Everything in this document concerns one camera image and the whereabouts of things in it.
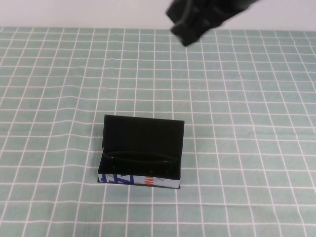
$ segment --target printed label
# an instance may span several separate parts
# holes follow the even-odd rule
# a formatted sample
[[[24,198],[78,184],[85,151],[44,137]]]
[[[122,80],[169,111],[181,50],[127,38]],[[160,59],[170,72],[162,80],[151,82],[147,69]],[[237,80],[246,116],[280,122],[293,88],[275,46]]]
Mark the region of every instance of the printed label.
[[[180,180],[163,179],[149,176],[98,174],[100,182],[114,184],[140,184],[146,186],[162,186],[168,188],[179,188]]]

